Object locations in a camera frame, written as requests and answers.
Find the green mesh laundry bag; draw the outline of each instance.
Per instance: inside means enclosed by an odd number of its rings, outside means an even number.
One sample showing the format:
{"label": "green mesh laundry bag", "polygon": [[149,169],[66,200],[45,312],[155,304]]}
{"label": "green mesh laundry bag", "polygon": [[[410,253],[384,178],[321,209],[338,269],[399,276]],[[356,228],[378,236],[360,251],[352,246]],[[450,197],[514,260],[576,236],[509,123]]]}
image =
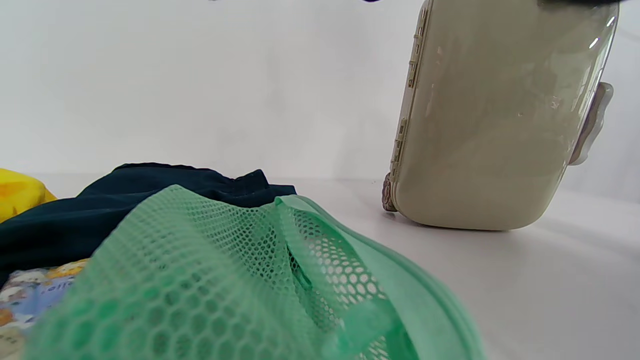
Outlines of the green mesh laundry bag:
{"label": "green mesh laundry bag", "polygon": [[311,200],[237,208],[171,186],[34,326],[27,360],[484,359],[453,295]]}

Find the cartoon print fabric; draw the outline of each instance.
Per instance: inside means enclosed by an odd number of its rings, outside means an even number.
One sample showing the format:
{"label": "cartoon print fabric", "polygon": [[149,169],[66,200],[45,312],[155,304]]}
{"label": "cartoon print fabric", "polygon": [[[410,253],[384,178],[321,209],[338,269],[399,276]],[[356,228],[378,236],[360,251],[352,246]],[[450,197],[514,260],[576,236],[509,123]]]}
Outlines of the cartoon print fabric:
{"label": "cartoon print fabric", "polygon": [[15,328],[28,334],[35,320],[62,299],[86,262],[12,273],[0,290],[0,329]]}

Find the white wall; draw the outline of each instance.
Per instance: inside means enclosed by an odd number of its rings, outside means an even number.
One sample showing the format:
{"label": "white wall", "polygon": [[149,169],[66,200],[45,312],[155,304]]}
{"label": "white wall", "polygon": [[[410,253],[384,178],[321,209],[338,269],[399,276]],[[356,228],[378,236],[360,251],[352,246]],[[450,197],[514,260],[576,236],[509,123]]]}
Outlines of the white wall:
{"label": "white wall", "polygon": [[[0,167],[380,179],[421,2],[0,1]],[[623,5],[605,129],[565,187],[640,200],[639,5]]]}

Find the white surface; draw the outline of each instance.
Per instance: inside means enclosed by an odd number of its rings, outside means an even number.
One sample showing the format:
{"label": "white surface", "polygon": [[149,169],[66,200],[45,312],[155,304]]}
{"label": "white surface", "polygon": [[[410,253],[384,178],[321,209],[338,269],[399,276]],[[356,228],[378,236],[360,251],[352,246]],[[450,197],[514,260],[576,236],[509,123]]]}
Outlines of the white surface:
{"label": "white surface", "polygon": [[[99,175],[39,176],[59,197]],[[288,180],[336,219],[443,280],[491,360],[638,359],[640,205],[560,192],[508,233],[413,224],[380,207],[377,181]]]}
{"label": "white surface", "polygon": [[[278,177],[387,172],[422,0],[2,0],[0,167],[160,161]],[[640,200],[640,1],[616,94],[563,187]]]}

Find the beige plastic container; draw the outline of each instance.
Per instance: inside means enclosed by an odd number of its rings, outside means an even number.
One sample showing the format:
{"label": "beige plastic container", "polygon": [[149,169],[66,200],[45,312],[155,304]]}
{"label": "beige plastic container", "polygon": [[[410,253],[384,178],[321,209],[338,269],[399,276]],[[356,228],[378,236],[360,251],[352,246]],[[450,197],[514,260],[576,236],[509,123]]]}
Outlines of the beige plastic container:
{"label": "beige plastic container", "polygon": [[385,209],[458,229],[536,221],[602,126],[617,20],[617,4],[427,0]]}

